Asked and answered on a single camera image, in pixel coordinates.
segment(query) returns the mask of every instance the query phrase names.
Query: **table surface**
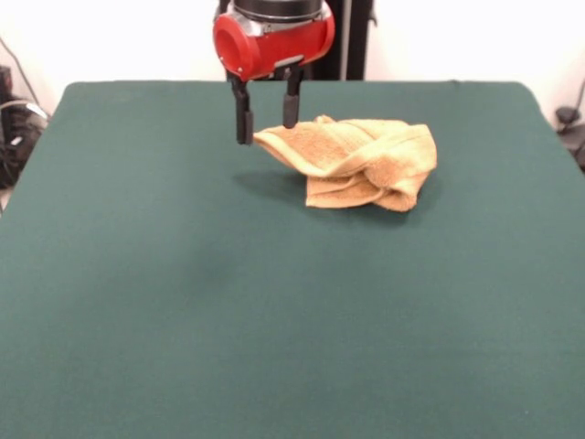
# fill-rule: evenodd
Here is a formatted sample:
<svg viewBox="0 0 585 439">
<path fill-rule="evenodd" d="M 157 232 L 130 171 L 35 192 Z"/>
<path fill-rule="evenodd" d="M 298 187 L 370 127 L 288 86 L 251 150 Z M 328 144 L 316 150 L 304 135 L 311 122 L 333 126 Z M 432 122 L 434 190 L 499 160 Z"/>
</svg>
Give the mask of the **table surface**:
<svg viewBox="0 0 585 439">
<path fill-rule="evenodd" d="M 585 182 L 526 88 L 303 86 L 429 125 L 409 214 L 306 208 L 233 106 L 67 89 L 0 220 L 1 437 L 585 437 Z"/>
</svg>

